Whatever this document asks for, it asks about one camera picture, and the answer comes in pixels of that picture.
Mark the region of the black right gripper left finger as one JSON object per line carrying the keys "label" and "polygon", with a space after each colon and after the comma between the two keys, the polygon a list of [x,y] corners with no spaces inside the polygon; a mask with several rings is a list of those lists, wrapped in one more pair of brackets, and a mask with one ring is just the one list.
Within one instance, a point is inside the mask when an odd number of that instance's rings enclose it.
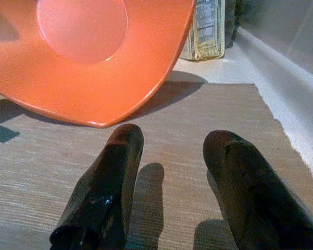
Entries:
{"label": "black right gripper left finger", "polygon": [[78,180],[51,233],[51,249],[124,249],[144,145],[139,126],[117,127]]}

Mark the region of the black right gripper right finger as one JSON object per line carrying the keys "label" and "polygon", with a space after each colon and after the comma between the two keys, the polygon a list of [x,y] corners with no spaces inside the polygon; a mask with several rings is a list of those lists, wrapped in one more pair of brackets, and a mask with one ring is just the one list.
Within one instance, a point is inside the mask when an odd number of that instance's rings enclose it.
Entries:
{"label": "black right gripper right finger", "polygon": [[215,130],[203,156],[239,249],[313,249],[313,217],[254,144]]}

